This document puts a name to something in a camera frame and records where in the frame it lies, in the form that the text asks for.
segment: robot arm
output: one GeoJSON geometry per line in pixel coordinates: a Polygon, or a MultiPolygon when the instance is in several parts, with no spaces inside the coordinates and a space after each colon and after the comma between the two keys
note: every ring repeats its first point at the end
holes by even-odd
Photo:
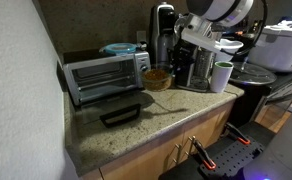
{"type": "Polygon", "coordinates": [[[249,12],[253,0],[187,0],[190,11],[181,39],[215,53],[221,46],[208,37],[212,23],[224,27],[239,23],[249,12]]]}

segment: kitchen counter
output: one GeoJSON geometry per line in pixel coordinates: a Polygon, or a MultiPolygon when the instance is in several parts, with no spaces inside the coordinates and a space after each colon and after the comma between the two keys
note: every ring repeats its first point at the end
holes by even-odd
{"type": "MultiPolygon", "coordinates": [[[[197,93],[174,88],[163,92],[145,90],[143,93],[153,102],[141,109],[138,119],[117,127],[106,128],[101,121],[84,124],[81,111],[77,112],[77,118],[65,118],[66,148],[79,176],[242,96],[244,91],[227,85],[223,93],[197,93]]],[[[65,104],[69,103],[67,95],[65,104]]],[[[72,116],[67,112],[69,109],[66,105],[65,116],[72,116]]]]}

